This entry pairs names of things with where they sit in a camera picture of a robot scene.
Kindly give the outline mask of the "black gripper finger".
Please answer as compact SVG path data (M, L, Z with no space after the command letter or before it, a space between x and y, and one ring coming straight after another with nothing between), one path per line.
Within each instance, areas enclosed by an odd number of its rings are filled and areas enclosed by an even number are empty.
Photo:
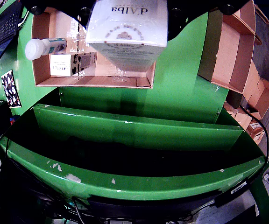
M241 9L247 0L169 0L168 9L168 41L177 35L199 16L219 10L222 14L232 15Z
M94 0L21 0L33 15L40 15L50 7L61 11L80 23L87 23Z

